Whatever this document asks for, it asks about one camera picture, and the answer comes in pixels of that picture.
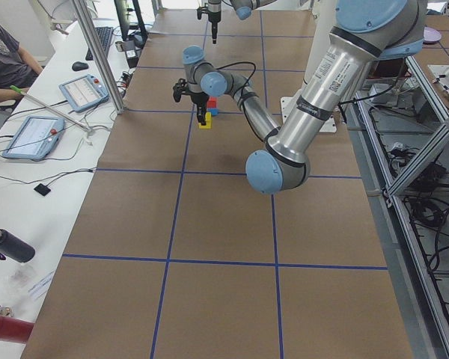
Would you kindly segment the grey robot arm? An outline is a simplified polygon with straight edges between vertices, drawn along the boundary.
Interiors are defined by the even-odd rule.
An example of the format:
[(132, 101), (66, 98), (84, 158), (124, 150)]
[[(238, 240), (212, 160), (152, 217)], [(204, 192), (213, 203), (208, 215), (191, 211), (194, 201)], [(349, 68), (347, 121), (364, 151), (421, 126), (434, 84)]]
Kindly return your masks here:
[[(250, 17), (253, 10), (274, 3), (274, 0), (236, 0), (230, 1), (230, 6), (235, 10), (239, 19), (244, 20)], [(197, 18), (206, 14), (208, 21), (211, 23), (211, 34), (213, 44), (217, 43), (219, 23), (222, 20), (222, 1), (209, 0), (205, 1), (204, 6), (197, 9)]]
[(296, 188), (310, 173), (305, 151), (364, 67), (421, 51), (426, 11), (426, 1), (338, 1), (331, 19), (321, 21), (330, 27), (329, 48), (283, 125), (274, 121), (246, 77), (216, 69), (199, 46), (183, 50), (186, 76), (173, 86), (174, 101), (190, 96), (204, 123), (209, 98), (231, 96), (265, 145), (246, 161), (251, 187), (264, 194)]

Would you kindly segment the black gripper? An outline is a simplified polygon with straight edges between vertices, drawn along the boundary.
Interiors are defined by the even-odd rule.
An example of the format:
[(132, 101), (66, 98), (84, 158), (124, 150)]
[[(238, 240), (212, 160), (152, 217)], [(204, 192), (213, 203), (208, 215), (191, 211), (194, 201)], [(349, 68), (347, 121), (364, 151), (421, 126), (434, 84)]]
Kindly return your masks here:
[(206, 124), (207, 102), (210, 97), (204, 92), (191, 92), (190, 97), (192, 102), (196, 105), (197, 120), (204, 126)]
[(209, 0), (207, 2), (208, 20), (211, 22), (212, 42), (217, 44), (219, 23), (222, 20), (222, 1)]

